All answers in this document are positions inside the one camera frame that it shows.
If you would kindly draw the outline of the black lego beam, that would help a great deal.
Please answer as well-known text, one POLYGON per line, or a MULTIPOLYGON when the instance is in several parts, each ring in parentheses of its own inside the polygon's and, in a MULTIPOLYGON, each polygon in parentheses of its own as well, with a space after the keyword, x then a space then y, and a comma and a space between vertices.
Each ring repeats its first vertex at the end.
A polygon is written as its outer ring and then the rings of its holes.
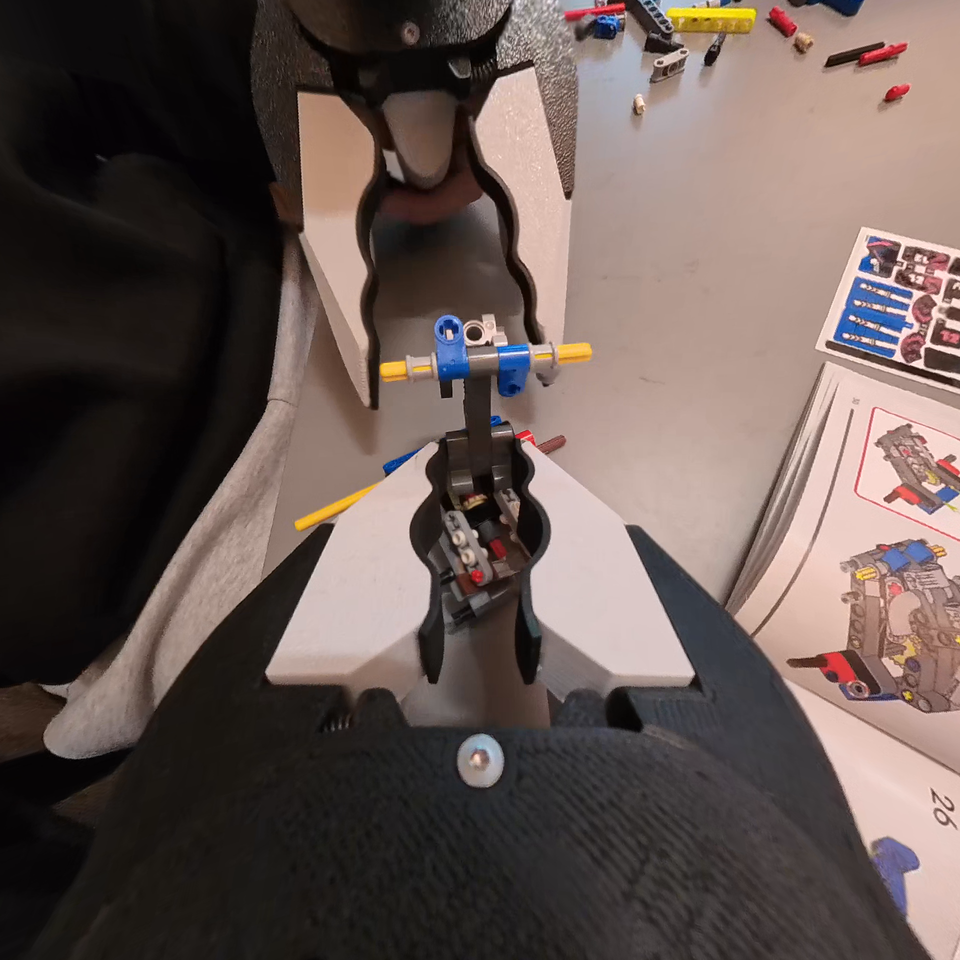
POLYGON ((627 12, 645 34, 645 52, 669 54, 684 47, 684 43, 677 37, 673 22, 661 9, 658 1, 625 1, 624 4, 627 12))

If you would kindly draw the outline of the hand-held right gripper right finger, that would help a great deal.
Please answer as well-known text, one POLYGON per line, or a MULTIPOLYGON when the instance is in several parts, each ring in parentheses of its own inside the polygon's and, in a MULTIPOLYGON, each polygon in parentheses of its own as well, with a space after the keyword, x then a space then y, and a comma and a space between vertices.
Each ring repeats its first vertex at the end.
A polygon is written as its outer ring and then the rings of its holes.
POLYGON ((558 701, 687 688, 694 668, 621 516, 534 444, 520 451, 546 519, 545 548, 529 566, 542 637, 535 678, 558 701))

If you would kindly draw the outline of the yellow lego beam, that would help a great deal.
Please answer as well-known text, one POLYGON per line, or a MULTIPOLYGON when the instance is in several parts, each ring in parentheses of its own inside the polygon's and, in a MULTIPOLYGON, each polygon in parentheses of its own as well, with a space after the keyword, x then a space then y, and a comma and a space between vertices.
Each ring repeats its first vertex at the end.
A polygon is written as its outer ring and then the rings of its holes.
POLYGON ((750 34, 757 20, 752 7, 735 6, 675 6, 665 12, 674 30, 681 35, 750 34))

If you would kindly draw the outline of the black garment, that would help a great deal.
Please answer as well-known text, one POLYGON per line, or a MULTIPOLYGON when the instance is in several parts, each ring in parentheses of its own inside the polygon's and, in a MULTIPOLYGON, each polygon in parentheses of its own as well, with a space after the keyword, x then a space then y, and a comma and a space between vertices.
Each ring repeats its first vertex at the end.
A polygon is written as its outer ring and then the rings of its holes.
POLYGON ((131 630, 266 410, 256 2, 2 2, 2 687, 131 630))

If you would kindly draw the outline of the lego instruction booklet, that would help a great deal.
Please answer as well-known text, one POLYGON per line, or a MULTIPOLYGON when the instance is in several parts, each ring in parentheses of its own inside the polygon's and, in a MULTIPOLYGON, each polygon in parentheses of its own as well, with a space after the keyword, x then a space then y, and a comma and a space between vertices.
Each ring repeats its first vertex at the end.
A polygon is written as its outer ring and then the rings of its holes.
POLYGON ((823 364, 726 605, 932 958, 958 958, 958 453, 957 409, 823 364))

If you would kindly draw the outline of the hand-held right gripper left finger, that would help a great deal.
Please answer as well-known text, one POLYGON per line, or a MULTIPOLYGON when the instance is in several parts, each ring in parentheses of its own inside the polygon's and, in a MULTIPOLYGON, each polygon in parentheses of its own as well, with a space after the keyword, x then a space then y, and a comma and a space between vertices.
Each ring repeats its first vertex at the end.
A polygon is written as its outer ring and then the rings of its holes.
POLYGON ((389 690, 403 701, 438 684, 445 626, 430 545, 416 546, 417 512, 434 493, 428 442, 333 525, 266 667, 275 686, 332 686, 352 699, 389 690))

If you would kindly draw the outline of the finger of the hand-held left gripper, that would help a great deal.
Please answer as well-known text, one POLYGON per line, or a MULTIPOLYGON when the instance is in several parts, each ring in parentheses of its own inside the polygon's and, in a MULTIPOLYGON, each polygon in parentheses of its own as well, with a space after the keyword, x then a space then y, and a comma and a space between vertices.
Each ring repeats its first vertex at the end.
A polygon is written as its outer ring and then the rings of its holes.
POLYGON ((302 230, 299 240, 359 401, 379 406, 378 276, 371 233, 386 165, 365 120, 335 94, 296 95, 302 230))
POLYGON ((501 220, 528 339, 558 345, 565 340, 572 202, 534 67, 495 79, 465 132, 475 179, 501 220))

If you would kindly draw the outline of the long yellow lego axle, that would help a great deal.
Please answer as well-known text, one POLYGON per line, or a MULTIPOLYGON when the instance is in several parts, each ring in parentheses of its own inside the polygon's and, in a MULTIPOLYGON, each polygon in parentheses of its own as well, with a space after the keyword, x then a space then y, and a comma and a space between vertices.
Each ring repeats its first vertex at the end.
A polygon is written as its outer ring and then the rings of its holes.
POLYGON ((363 498, 368 496, 379 485, 380 485, 380 482, 376 482, 369 486, 365 486, 361 489, 354 491, 351 494, 348 494, 347 496, 339 498, 329 504, 326 504, 325 506, 317 510, 313 510, 307 513, 306 515, 303 515, 297 518, 294 521, 294 529, 297 532, 304 532, 319 524, 328 522, 332 519, 339 517, 340 515, 342 515, 343 512, 345 512, 346 510, 349 510, 351 507, 353 507, 363 498))

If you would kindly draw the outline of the lego sticker sheet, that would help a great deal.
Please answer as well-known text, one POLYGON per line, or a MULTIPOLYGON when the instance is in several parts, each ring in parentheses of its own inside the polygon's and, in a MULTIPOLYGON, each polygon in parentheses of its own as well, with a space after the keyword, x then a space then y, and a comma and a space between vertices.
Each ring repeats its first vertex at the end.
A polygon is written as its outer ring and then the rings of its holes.
POLYGON ((815 348, 958 395, 958 247, 862 227, 815 348))

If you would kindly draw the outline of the grey lego assembly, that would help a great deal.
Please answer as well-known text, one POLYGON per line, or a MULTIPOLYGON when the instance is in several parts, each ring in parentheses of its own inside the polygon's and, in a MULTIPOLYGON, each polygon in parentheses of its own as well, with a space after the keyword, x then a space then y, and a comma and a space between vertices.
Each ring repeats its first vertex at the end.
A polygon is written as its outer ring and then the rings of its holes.
POLYGON ((464 320, 446 314, 434 324, 431 353, 380 365, 384 383, 434 381, 446 399, 456 383, 462 385, 463 426, 442 440, 438 533, 428 535, 427 548, 450 632, 518 595, 544 536, 538 509, 523 489, 532 468, 522 464, 521 444, 531 445, 533 437, 493 416, 494 394, 516 398, 530 379, 589 362, 593 354, 587 342, 511 343, 491 315, 464 320))

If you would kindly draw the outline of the person's left hand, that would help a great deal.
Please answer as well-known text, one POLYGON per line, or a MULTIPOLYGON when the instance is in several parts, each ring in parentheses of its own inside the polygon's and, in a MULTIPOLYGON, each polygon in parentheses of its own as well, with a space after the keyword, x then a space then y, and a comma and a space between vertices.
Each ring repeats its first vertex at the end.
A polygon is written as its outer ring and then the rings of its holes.
POLYGON ((470 207, 483 194, 466 152, 458 150, 452 155, 446 174, 434 187, 417 187, 389 177, 377 212, 384 218, 412 226, 434 226, 470 207))

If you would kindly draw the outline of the grey sweatshirt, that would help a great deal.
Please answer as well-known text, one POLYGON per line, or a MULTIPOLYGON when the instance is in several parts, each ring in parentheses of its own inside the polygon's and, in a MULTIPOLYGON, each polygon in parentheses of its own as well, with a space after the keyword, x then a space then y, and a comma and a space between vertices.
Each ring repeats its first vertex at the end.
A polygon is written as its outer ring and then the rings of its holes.
POLYGON ((43 732, 56 757, 134 746, 210 634, 261 581, 319 313, 302 244, 288 227, 264 413, 134 625, 67 686, 43 732))

